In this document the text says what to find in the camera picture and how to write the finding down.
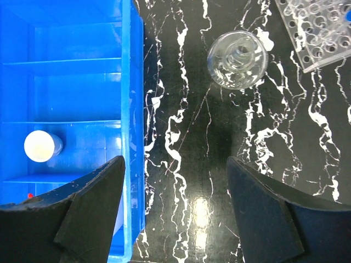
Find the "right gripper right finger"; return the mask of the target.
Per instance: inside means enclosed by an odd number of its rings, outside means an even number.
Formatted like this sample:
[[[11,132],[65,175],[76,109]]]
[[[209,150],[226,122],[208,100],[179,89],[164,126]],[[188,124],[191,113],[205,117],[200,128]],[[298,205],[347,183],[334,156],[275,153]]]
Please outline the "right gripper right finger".
[[[246,262],[350,262],[350,206],[265,176],[234,156],[228,185]]]

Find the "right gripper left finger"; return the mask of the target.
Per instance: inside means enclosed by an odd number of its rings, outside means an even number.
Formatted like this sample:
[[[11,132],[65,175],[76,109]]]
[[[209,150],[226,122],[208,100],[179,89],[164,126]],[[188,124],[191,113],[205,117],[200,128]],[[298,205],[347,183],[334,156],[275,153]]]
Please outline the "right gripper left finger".
[[[19,204],[1,206],[1,262],[107,262],[125,161]]]

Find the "blue compartment bin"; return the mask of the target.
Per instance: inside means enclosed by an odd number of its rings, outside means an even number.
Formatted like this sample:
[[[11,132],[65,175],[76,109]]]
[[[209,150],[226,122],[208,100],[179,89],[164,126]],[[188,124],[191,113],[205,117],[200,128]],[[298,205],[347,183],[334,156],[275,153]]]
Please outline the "blue compartment bin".
[[[128,262],[145,227],[143,37],[132,1],[1,1],[1,206],[122,156],[124,221],[107,262]],[[30,160],[35,130],[62,151]]]

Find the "small glass beaker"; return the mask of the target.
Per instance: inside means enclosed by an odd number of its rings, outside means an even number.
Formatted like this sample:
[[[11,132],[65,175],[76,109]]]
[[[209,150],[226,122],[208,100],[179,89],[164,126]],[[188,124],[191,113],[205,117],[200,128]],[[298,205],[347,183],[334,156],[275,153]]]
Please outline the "small glass beaker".
[[[207,68],[221,87],[240,90],[255,85],[268,66],[268,52],[259,38],[247,31],[219,36],[207,55]]]

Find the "clear tube rack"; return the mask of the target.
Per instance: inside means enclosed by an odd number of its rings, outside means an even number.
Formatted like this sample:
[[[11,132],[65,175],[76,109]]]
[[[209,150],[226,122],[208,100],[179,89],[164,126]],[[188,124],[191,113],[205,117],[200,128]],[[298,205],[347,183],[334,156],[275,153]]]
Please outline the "clear tube rack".
[[[304,73],[350,57],[350,1],[275,2]]]

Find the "centrifuge tube blue cap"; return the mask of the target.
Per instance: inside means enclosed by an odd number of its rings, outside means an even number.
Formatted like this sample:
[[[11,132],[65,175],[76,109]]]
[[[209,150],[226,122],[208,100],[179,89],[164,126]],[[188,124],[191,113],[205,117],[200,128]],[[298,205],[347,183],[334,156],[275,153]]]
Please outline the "centrifuge tube blue cap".
[[[345,22],[351,23],[351,10],[347,11],[345,14]]]

